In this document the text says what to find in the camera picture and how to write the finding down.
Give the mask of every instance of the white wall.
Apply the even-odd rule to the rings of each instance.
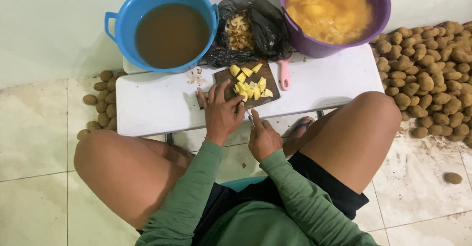
[[[0,89],[122,68],[103,16],[124,1],[0,0]],[[386,31],[444,20],[472,20],[472,0],[392,0]]]

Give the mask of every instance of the teal stool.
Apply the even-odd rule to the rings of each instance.
[[[265,178],[267,178],[267,176],[249,177],[249,178],[228,181],[228,182],[222,183],[221,185],[224,187],[231,188],[237,193],[239,193],[240,191],[244,190],[244,188],[246,188],[249,184],[259,183],[263,181]]]

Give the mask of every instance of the purple plastic basin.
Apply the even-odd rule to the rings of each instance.
[[[282,4],[282,12],[290,35],[290,42],[300,53],[314,58],[331,56],[343,49],[368,43],[384,30],[390,18],[391,3],[390,0],[367,1],[372,5],[372,22],[359,41],[348,45],[333,45],[307,36],[286,12],[285,0],[280,0],[280,3]]]

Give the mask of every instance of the white tiled floor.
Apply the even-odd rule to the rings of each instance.
[[[133,245],[138,234],[74,171],[76,134],[96,118],[82,97],[95,78],[0,90],[0,245]],[[301,116],[269,121],[284,137]],[[316,118],[315,112],[308,114]],[[381,245],[472,245],[472,150],[462,143],[409,138],[403,123],[354,220]],[[205,130],[174,134],[198,151]],[[152,139],[164,140],[163,135]],[[247,148],[249,124],[227,141],[217,182],[264,175]],[[446,184],[445,172],[463,177]]]

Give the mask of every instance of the person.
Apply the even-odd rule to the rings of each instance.
[[[225,101],[228,84],[209,90],[195,157],[107,130],[79,142],[77,173],[141,233],[136,245],[376,245],[351,220],[369,201],[362,192],[401,122],[393,99],[360,94],[316,122],[303,118],[285,144],[253,109],[249,150],[268,177],[237,193],[215,183],[225,140],[245,111],[241,96]]]

